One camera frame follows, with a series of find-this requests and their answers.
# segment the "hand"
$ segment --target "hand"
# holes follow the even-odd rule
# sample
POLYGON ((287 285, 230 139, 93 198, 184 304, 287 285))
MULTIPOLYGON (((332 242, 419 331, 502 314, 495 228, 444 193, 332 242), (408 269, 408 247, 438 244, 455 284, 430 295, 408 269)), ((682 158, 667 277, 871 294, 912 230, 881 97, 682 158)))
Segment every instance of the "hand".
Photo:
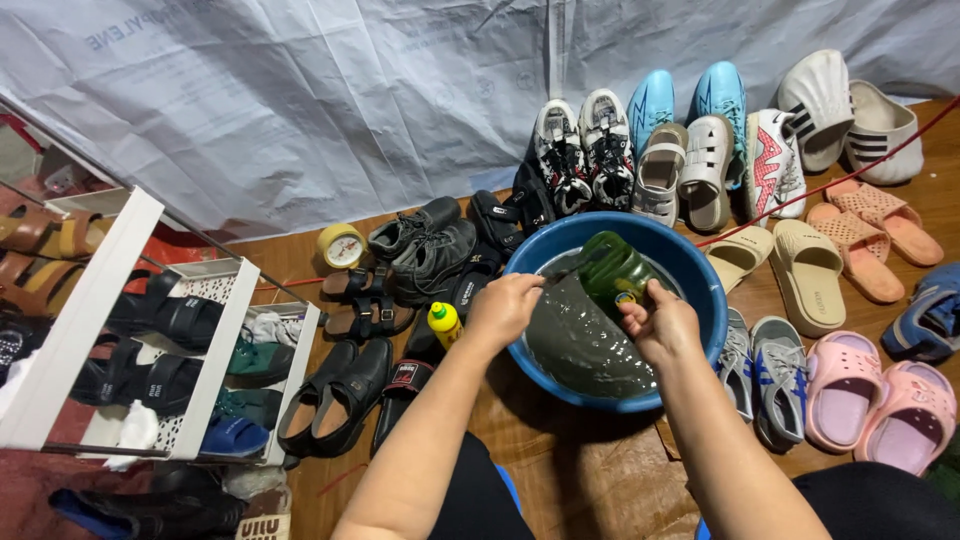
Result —
POLYGON ((654 367, 660 367, 675 358, 691 356, 700 351, 700 323, 697 312, 657 280, 647 283, 647 294, 656 303, 653 315, 643 307, 624 303, 623 330, 634 340, 636 349, 654 367))
POLYGON ((516 341, 530 324, 537 300, 543 289, 543 276, 507 274, 487 283, 471 300, 470 316, 464 337, 474 343, 489 345, 496 354, 516 341))

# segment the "clock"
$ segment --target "clock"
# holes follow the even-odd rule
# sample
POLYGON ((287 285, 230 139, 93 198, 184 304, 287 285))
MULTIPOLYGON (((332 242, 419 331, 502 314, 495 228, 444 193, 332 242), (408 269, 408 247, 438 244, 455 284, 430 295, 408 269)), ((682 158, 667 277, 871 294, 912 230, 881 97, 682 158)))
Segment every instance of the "clock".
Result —
POLYGON ((354 268, 367 250, 367 240, 352 225, 337 223, 317 237, 317 253, 332 268, 354 268))

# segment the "wooden floor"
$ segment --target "wooden floor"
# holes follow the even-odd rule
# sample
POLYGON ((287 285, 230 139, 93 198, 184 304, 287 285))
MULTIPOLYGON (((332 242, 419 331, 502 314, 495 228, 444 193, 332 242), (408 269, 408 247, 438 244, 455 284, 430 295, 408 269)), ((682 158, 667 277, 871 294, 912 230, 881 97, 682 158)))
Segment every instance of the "wooden floor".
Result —
MULTIPOLYGON (((927 102, 914 107, 923 125, 945 104, 927 102)), ((920 213, 925 228, 947 254, 945 262, 960 260, 960 111, 955 110, 923 137, 925 165, 910 184, 888 191, 906 200, 920 213)), ((823 185, 844 173, 838 165, 818 177, 810 187, 823 185)), ((813 196, 807 207, 820 202, 813 196)), ((369 233, 392 216, 361 220, 354 225, 369 233)), ((775 221, 771 220, 769 228, 775 221)), ((685 226, 677 230, 697 241, 685 226)), ((284 282, 316 277, 313 254, 317 233, 235 245, 265 272, 284 282)), ((908 291, 926 270, 907 264, 891 253, 887 265, 908 291)), ((864 299, 844 279, 840 281, 847 305, 845 330, 878 340, 890 321, 906 306, 876 306, 864 299)), ((298 286, 303 298, 321 309, 320 285, 298 286)), ((276 291, 260 291, 257 302, 285 302, 276 291)), ((769 264, 761 266, 729 297, 749 324, 765 315, 786 316, 783 301, 769 264)), ((395 338, 397 355, 406 335, 395 338)), ((318 334, 307 369, 311 373, 331 344, 318 334)), ((889 365, 886 356, 884 365, 889 365)), ((941 366, 954 383, 960 383, 960 360, 941 366)), ((293 537, 327 538, 363 475, 368 462, 373 425, 378 409, 368 418, 359 443, 335 459, 306 459, 289 474, 294 493, 293 537), (345 478, 324 489, 341 475, 345 478)), ((494 462, 506 467, 519 492, 523 516, 538 538, 692 538, 699 518, 696 503, 686 491, 683 464, 668 459, 654 424, 654 414, 611 415, 577 409, 552 398, 527 379, 509 356, 494 361, 488 383, 481 389, 469 428, 490 448, 494 462)), ((791 477, 849 461, 846 455, 823 454, 809 444, 775 460, 791 477)))

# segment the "blue basin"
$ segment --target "blue basin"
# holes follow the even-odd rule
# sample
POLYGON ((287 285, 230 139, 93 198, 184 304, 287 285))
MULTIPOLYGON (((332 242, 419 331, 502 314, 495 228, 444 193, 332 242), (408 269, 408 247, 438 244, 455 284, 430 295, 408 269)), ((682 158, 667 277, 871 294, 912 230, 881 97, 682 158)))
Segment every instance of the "blue basin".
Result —
MULTIPOLYGON (((613 211, 566 217, 537 231, 523 242, 503 273, 535 273, 550 259, 583 246, 591 236, 601 231, 619 234, 634 249, 656 261, 673 277, 686 300, 697 311, 700 342, 707 353, 707 360, 715 366, 727 339, 727 296, 723 286, 700 250, 683 236, 652 219, 613 211)), ((615 412, 637 412, 662 406, 659 392, 625 400, 574 392, 542 372, 522 338, 512 343, 508 350, 530 379, 565 402, 615 412)))

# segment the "soapy water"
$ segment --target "soapy water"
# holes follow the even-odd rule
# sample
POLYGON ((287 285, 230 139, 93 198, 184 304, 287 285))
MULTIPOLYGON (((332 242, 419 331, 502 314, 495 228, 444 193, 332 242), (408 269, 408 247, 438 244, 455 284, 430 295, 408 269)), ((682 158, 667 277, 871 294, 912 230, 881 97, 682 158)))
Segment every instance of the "soapy water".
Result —
MULTIPOLYGON (((572 268, 580 250, 557 255, 537 273, 551 275, 572 268)), ((669 273, 641 256, 685 299, 669 273)), ((575 392, 626 399, 657 389, 650 364, 640 356, 619 321, 607 317, 587 296, 576 272, 543 290, 523 343, 543 373, 575 392)))

